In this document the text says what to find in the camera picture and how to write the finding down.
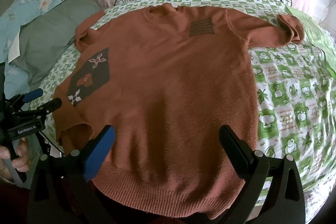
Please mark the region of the rust orange knit sweater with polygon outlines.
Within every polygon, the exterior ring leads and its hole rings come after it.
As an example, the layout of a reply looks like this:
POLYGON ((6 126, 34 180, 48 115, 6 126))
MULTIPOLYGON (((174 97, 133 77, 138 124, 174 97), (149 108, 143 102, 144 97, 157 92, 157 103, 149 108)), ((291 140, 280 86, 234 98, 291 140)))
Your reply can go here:
POLYGON ((256 147, 260 123, 248 50, 303 41, 301 22, 278 26, 234 9, 173 7, 128 12, 94 30, 103 11, 75 31, 81 55, 56 89, 53 114, 65 153, 106 126, 116 140, 94 186, 134 209, 187 217, 222 214, 243 187, 219 141, 229 125, 256 147))

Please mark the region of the grey green pillow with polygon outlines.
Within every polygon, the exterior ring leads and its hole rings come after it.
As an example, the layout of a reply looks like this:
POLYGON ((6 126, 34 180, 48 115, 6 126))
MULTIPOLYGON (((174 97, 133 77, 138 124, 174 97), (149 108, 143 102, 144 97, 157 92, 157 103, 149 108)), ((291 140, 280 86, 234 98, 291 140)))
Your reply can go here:
POLYGON ((20 55, 11 63, 27 74, 31 89, 39 87, 73 43, 76 28, 99 11, 92 0, 65 0, 20 30, 20 55))

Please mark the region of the green white patterned blanket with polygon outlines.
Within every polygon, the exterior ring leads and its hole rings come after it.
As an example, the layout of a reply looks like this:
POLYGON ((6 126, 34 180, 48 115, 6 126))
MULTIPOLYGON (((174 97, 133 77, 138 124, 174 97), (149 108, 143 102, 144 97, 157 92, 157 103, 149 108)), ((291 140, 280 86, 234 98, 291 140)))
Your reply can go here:
POLYGON ((269 157, 293 156, 310 222, 335 188, 335 49, 327 33, 282 0, 135 0, 107 9, 93 29, 164 3, 233 8, 272 24, 278 14, 290 14, 302 22, 301 44, 252 48, 249 54, 259 102, 257 147, 269 157))

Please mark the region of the light blue floral sheet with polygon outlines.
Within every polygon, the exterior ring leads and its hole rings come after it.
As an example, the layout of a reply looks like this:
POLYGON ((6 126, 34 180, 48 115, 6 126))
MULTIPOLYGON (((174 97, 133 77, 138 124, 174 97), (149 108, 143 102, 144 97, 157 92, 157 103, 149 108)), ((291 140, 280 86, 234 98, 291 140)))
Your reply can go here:
POLYGON ((1 63, 5 64, 4 93, 7 98, 29 91, 27 73, 10 64, 20 55, 21 26, 32 22, 62 1, 64 0, 15 0, 1 16, 1 63))

